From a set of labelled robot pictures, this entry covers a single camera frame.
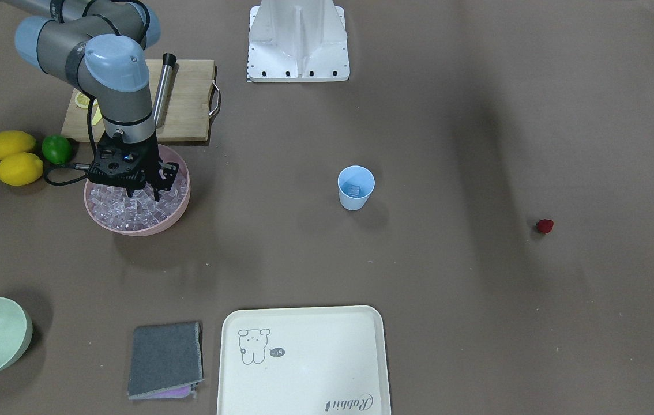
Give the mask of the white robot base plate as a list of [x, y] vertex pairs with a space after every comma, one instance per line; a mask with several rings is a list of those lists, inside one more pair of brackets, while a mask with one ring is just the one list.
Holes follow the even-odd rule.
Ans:
[[341, 82], [350, 78], [345, 10], [332, 1], [262, 1], [250, 9], [246, 79]]

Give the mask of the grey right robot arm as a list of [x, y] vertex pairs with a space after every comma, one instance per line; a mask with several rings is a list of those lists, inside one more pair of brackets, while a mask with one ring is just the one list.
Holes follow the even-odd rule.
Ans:
[[11, 1], [29, 13], [15, 48], [43, 73], [98, 102], [102, 137], [92, 141], [88, 181], [131, 196], [169, 191], [179, 164], [159, 156], [145, 49], [158, 42], [159, 20], [140, 1]]

